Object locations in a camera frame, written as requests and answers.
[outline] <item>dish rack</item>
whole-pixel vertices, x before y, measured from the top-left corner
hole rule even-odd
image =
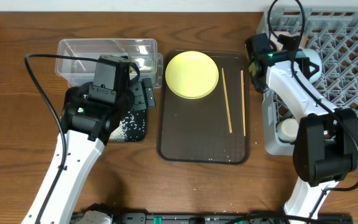
[[[323,73],[314,87],[338,107],[352,108],[358,117],[358,9],[305,8],[305,17],[306,48],[317,51],[323,61]],[[274,31],[300,32],[302,18],[297,8],[276,7],[270,18]],[[267,11],[257,33],[266,30]],[[276,131],[276,125],[292,114],[273,90],[264,93],[262,112],[266,151],[292,155],[293,144],[281,142]]]

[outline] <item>black tray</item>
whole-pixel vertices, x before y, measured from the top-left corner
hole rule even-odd
[[[174,56],[185,51],[170,52],[164,67],[167,67]],[[157,139],[158,154],[169,161],[241,164],[248,159],[250,149],[249,78],[244,70],[246,58],[234,52],[200,52],[210,56],[218,66],[218,84],[209,95],[188,100],[174,94],[167,86],[164,76]],[[222,67],[232,133],[229,132],[227,121]],[[242,126],[241,70],[244,71],[246,137]]]

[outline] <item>yellow circular object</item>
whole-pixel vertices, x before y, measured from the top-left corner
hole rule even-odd
[[[206,54],[189,51],[176,55],[169,62],[165,79],[176,95],[197,99],[215,89],[219,71],[215,62]]]

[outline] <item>transparent bin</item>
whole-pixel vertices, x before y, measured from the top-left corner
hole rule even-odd
[[[154,88],[161,87],[162,55],[157,53],[154,39],[64,39],[59,43],[57,54],[95,59],[103,54],[129,56],[139,67],[140,79],[151,78]],[[55,72],[65,78],[70,87],[92,82],[95,69],[95,62],[56,59]]]

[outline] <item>wood grain surface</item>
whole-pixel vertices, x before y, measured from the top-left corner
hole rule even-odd
[[[24,66],[27,53],[55,54],[68,38],[153,38],[158,51],[222,50],[244,53],[261,13],[0,12],[0,223],[20,223],[49,167],[58,129]],[[58,113],[67,83],[55,60],[31,66]],[[159,102],[160,91],[156,91]],[[247,213],[280,210],[293,190],[292,158],[264,149],[262,95],[250,93],[251,155],[240,166],[167,162],[155,143],[159,105],[149,111],[138,143],[109,143],[92,168],[75,210],[107,203],[117,210]],[[353,184],[358,171],[339,184]],[[325,213],[350,213],[358,223],[358,189],[330,193]]]

